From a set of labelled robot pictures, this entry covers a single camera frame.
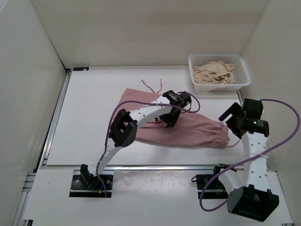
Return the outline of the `pink trousers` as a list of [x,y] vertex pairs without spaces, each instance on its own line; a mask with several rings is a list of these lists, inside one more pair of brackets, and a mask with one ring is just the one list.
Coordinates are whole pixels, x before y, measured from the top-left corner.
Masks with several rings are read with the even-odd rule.
[[222,122],[213,121],[199,113],[180,114],[175,126],[168,128],[160,119],[153,119],[141,126],[136,141],[181,148],[230,148],[229,129]]

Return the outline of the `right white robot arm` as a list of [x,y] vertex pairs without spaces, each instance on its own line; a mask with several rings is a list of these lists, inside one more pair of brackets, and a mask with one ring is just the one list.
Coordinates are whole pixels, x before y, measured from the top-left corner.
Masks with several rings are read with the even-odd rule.
[[260,100],[245,99],[243,105],[234,103],[220,121],[241,139],[245,158],[243,177],[235,169],[217,172],[211,176],[216,188],[225,188],[228,194],[227,210],[231,214],[264,222],[279,205],[279,196],[273,194],[268,181],[267,148],[269,124],[261,120],[263,104]]

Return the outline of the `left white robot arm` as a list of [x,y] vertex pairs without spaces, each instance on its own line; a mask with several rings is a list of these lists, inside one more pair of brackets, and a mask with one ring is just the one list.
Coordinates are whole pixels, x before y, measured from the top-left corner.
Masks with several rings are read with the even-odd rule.
[[170,90],[150,103],[133,100],[120,103],[117,107],[128,103],[138,103],[142,106],[131,111],[125,109],[113,111],[109,120],[104,150],[100,151],[90,163],[81,165],[81,182],[88,189],[105,187],[100,177],[104,168],[121,148],[130,146],[136,140],[140,127],[151,120],[159,119],[166,127],[173,128],[181,112],[188,112],[185,107],[191,102],[190,93],[186,91],[175,93]]

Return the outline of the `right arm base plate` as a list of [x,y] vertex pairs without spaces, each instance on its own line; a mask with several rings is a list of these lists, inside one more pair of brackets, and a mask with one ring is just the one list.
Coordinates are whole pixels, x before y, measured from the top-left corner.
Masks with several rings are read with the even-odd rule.
[[[212,179],[211,174],[197,174],[192,178],[192,182],[197,185],[198,199],[205,188],[205,185]],[[221,174],[215,179],[205,190],[202,199],[203,200],[221,200],[227,199],[230,195],[235,199],[242,197],[245,188],[242,185],[242,181],[238,177],[238,173],[234,171],[227,171]]]

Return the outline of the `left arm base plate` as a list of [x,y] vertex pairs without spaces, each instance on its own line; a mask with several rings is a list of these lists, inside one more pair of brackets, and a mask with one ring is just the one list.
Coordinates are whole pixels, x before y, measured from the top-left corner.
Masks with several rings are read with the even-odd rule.
[[105,172],[100,176],[104,185],[95,177],[92,184],[87,186],[80,172],[75,170],[72,175],[69,196],[76,198],[111,198],[113,176],[113,171]]

